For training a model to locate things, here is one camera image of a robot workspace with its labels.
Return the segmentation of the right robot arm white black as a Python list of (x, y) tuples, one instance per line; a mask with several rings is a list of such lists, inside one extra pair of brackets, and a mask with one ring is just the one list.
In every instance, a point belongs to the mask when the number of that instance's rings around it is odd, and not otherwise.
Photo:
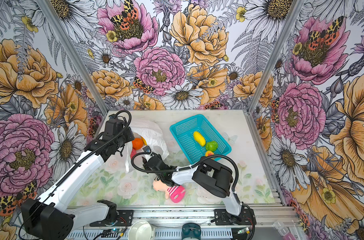
[(152, 153), (149, 158), (142, 158), (143, 168), (139, 168), (132, 160), (132, 166), (143, 173), (155, 174), (153, 189), (163, 192), (167, 200), (179, 203), (186, 194), (183, 186), (186, 183), (196, 183), (210, 194), (222, 199), (224, 210), (216, 210), (217, 225), (241, 225), (244, 222), (242, 213), (244, 204), (236, 193), (236, 185), (239, 179), (239, 170), (235, 162), (227, 156), (220, 158), (231, 163), (234, 169), (215, 161), (211, 156), (201, 157), (192, 165), (176, 167), (167, 165), (161, 155)]

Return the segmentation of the green toy fruit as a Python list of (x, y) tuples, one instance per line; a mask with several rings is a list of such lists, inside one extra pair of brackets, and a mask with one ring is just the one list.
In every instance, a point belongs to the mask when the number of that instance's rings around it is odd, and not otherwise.
[(214, 152), (218, 149), (219, 145), (216, 141), (210, 141), (206, 143), (206, 151)]

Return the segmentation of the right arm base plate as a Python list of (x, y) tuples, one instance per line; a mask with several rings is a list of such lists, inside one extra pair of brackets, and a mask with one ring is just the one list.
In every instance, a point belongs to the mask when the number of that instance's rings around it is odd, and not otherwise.
[(238, 216), (229, 214), (225, 209), (215, 209), (214, 213), (215, 216), (211, 222), (217, 226), (251, 226), (257, 224), (253, 210), (242, 209)]

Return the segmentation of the yellow toy fruit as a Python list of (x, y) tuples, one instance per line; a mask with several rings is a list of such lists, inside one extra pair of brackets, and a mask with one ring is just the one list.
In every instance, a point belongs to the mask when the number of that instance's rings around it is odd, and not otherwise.
[(200, 132), (195, 131), (193, 133), (194, 140), (201, 146), (204, 147), (206, 145), (206, 139)]

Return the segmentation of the orange toy fruit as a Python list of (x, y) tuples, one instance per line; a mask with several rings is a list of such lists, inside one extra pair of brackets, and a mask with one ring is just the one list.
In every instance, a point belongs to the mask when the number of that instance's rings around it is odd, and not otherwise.
[(143, 146), (144, 146), (144, 142), (142, 140), (142, 138), (135, 138), (132, 141), (132, 146), (134, 150), (140, 150)]

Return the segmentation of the pink toy fruit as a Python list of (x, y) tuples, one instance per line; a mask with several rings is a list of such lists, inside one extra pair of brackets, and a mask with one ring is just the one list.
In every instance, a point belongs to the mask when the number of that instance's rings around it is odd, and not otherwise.
[(130, 158), (133, 158), (134, 155), (137, 154), (137, 151), (135, 149), (132, 149), (131, 154), (130, 154)]

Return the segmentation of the yellow banana toy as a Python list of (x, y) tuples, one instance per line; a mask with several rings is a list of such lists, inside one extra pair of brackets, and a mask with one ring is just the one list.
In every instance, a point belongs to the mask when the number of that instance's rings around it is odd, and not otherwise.
[(143, 141), (144, 146), (147, 146), (147, 145), (148, 145), (148, 144), (147, 144), (147, 141), (146, 141), (143, 137), (141, 137), (141, 139), (142, 139), (142, 141)]

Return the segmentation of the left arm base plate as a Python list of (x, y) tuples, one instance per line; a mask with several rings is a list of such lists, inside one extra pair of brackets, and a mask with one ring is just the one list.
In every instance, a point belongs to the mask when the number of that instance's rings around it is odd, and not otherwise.
[(129, 227), (133, 215), (133, 210), (116, 210), (115, 213), (108, 214), (104, 220), (90, 223), (90, 227)]

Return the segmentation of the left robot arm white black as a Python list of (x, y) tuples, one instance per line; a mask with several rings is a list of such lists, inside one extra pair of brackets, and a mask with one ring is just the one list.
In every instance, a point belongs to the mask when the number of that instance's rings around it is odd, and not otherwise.
[(99, 200), (89, 206), (69, 210), (68, 205), (86, 180), (111, 156), (122, 154), (134, 140), (131, 119), (111, 117), (104, 132), (84, 149), (79, 159), (59, 180), (35, 199), (21, 206), (22, 229), (36, 240), (63, 240), (75, 229), (94, 222), (114, 224), (118, 219), (116, 204)]

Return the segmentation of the yellow red peach toy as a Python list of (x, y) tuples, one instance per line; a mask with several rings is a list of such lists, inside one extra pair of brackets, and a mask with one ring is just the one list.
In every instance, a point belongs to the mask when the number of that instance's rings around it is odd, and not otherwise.
[(206, 151), (206, 153), (205, 153), (206, 157), (209, 157), (209, 156), (212, 156), (212, 155), (214, 155), (214, 152), (212, 152), (212, 151)]

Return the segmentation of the white plastic bag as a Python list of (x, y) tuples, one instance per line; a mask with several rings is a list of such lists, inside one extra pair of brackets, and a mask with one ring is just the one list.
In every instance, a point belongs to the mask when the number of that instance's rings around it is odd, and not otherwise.
[[(143, 137), (147, 142), (147, 146), (149, 146), (156, 153), (160, 154), (163, 159), (169, 156), (170, 153), (167, 149), (167, 144), (164, 140), (163, 132), (159, 125), (157, 125), (155, 122), (151, 122), (148, 120), (132, 120), (130, 123), (130, 128), (135, 136), (138, 135), (140, 137)], [(123, 159), (125, 160), (125, 173), (129, 173), (133, 170), (130, 157), (132, 150), (132, 143), (125, 144), (123, 151)]]

